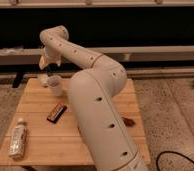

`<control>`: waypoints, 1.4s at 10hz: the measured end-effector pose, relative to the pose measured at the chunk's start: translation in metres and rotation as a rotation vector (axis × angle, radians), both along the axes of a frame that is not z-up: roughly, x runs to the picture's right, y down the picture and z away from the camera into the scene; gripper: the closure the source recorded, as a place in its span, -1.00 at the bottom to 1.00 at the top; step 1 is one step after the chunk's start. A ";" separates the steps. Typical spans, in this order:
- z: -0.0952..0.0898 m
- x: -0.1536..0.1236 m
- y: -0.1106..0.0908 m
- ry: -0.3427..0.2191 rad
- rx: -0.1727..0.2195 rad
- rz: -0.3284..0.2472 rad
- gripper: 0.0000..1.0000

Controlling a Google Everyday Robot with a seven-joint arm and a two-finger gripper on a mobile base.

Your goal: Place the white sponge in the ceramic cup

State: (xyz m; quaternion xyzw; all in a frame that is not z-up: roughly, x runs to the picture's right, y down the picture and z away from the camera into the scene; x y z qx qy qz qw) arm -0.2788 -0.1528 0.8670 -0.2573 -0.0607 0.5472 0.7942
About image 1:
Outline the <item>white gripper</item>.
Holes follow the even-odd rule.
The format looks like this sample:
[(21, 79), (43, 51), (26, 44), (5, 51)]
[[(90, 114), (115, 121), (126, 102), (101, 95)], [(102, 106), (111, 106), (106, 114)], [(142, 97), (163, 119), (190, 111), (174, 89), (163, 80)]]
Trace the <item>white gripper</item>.
[(41, 70), (46, 68), (48, 76), (52, 76), (50, 64), (56, 64), (57, 66), (60, 66), (61, 65), (61, 55), (58, 52), (48, 47), (44, 47), (42, 49), (42, 54), (39, 60), (39, 68)]

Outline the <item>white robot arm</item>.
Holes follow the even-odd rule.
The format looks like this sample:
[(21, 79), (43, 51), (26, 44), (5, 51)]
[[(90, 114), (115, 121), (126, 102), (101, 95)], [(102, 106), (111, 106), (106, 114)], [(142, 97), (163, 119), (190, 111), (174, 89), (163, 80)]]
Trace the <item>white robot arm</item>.
[(113, 97), (125, 87), (127, 73), (116, 60), (69, 41), (65, 27), (40, 32), (40, 67), (67, 58), (81, 70), (69, 80), (68, 100), (98, 171), (149, 171), (121, 118)]

